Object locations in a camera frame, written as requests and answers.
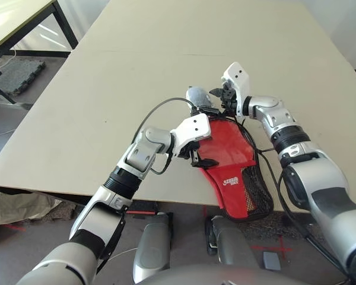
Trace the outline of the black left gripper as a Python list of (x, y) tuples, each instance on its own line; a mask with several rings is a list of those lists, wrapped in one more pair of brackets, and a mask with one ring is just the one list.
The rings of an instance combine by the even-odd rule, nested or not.
[(191, 166), (193, 167), (210, 168), (219, 165), (219, 162), (213, 159), (200, 160), (198, 155), (199, 148), (199, 142), (191, 141), (180, 150), (178, 157), (185, 160), (191, 159)]

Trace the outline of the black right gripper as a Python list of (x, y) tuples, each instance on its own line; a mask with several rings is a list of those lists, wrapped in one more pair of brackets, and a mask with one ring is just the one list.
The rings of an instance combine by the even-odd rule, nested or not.
[[(224, 109), (224, 113), (227, 116), (235, 116), (237, 110), (237, 95), (236, 91), (233, 88), (229, 88), (224, 86), (223, 88), (214, 88), (210, 92), (210, 94), (215, 97), (220, 97), (222, 102), (222, 107)], [(212, 107), (199, 107), (199, 111), (201, 113), (206, 114), (207, 116), (220, 116), (221, 111)]]

